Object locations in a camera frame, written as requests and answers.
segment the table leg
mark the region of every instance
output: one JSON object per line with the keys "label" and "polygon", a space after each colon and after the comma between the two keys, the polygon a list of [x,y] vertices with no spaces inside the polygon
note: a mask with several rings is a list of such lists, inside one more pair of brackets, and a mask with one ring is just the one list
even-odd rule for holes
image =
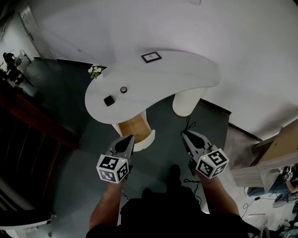
{"label": "table leg", "polygon": [[206,87],[193,88],[175,94],[173,111],[179,117],[187,117],[195,109]]}

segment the person's arm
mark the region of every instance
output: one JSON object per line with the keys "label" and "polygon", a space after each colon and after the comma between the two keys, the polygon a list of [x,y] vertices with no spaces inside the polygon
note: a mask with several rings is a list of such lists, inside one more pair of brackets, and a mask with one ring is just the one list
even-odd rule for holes
{"label": "person's arm", "polygon": [[298,192],[298,186],[294,187],[290,181],[286,181],[285,184],[287,185],[287,187],[291,193]]}
{"label": "person's arm", "polygon": [[123,183],[124,180],[119,184],[108,183],[105,193],[91,215],[90,229],[96,225],[117,226]]}
{"label": "person's arm", "polygon": [[226,192],[218,177],[208,179],[199,172],[197,172],[197,175],[202,181],[210,214],[221,213],[239,215],[239,210],[235,201]]}

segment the door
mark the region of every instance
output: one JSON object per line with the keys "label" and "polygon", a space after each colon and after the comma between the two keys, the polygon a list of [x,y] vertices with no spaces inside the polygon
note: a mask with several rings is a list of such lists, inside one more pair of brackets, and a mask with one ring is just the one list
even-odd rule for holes
{"label": "door", "polygon": [[30,40],[32,41],[38,53],[40,54],[41,58],[56,60],[49,46],[47,45],[43,35],[41,34],[28,5],[25,5],[21,9],[20,18]]}

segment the black picture frame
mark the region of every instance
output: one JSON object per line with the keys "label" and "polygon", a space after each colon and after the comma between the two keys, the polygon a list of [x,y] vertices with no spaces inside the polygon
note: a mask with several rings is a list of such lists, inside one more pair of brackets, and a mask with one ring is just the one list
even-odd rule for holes
{"label": "black picture frame", "polygon": [[[146,60],[146,59],[145,59],[145,56],[146,56],[146,55],[150,55],[150,54],[156,54],[156,55],[158,56],[158,58],[154,58],[154,59],[151,59],[151,60]],[[153,61],[156,61],[156,60],[161,60],[162,57],[161,57],[156,51],[154,51],[154,52],[151,52],[151,53],[142,55],[142,59],[143,59],[143,60],[146,62],[146,64],[147,64],[147,63],[150,63],[150,62],[153,62]]]}

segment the round black object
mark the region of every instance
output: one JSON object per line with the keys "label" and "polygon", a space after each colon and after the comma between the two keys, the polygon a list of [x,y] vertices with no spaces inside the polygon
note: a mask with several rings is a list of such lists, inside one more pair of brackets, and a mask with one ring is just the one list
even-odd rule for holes
{"label": "round black object", "polygon": [[126,92],[127,92],[127,87],[122,87],[122,88],[120,88],[120,92],[122,92],[122,93],[126,93]]}

